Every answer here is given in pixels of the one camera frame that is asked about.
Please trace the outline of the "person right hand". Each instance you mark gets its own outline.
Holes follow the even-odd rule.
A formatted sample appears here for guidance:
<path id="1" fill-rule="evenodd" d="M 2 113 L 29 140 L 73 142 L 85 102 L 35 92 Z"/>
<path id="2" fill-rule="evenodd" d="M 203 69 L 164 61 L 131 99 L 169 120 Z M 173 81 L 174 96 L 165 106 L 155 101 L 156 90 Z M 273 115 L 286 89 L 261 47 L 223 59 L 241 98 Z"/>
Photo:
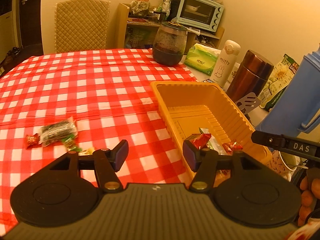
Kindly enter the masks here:
<path id="1" fill-rule="evenodd" d="M 305 177 L 300 184 L 300 189 L 303 191 L 302 192 L 302 205 L 299 210 L 299 219 L 298 219 L 298 226 L 303 226 L 306 218 L 310 213 L 313 211 L 313 208 L 311 207 L 313 204 L 313 201 L 315 199 L 319 199 L 319 188 L 320 188 L 320 180 L 319 178 L 315 178 L 312 181 L 311 184 L 311 189 L 309 189 L 309 184 L 308 184 L 308 178 Z"/>

